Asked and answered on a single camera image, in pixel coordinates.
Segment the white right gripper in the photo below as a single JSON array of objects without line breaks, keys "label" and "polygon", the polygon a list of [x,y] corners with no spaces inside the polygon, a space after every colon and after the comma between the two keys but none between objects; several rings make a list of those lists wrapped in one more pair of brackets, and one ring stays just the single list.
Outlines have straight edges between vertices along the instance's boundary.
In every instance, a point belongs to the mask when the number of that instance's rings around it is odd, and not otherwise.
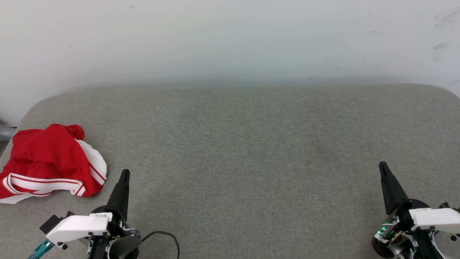
[{"label": "white right gripper", "polygon": [[388,164],[378,164],[387,218],[377,229],[378,241],[394,241],[402,234],[427,231],[460,234],[460,212],[453,208],[432,209],[419,200],[409,200]]}]

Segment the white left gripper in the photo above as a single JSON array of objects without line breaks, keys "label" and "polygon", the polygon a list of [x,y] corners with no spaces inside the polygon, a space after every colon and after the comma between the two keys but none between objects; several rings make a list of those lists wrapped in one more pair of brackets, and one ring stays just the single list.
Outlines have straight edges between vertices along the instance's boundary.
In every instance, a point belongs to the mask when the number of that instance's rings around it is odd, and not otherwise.
[{"label": "white left gripper", "polygon": [[65,217],[46,234],[46,238],[54,244],[87,239],[92,249],[103,245],[107,249],[137,249],[141,245],[140,233],[126,222],[130,175],[128,169],[123,169],[107,205],[87,216]]}]

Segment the red white basketball jersey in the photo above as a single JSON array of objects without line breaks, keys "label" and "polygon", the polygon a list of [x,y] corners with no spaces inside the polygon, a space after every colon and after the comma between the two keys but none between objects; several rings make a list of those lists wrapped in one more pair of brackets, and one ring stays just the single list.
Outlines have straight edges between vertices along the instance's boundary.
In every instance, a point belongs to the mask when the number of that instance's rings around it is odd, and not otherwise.
[{"label": "red white basketball jersey", "polygon": [[79,197],[99,193],[107,181],[107,163],[84,138],[76,124],[18,131],[0,172],[0,203],[16,204],[56,190]]}]

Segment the grey fabric sofa cushion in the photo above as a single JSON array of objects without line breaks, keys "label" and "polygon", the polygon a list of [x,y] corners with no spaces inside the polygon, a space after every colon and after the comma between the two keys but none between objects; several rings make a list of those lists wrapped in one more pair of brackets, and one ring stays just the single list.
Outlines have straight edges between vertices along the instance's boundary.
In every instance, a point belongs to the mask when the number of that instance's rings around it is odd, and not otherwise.
[{"label": "grey fabric sofa cushion", "polygon": [[19,130],[78,124],[108,164],[90,198],[0,204],[0,259],[27,259],[51,215],[87,215],[131,172],[128,225],[180,259],[380,259],[380,161],[410,198],[460,206],[460,98],[440,87],[86,90]]}]

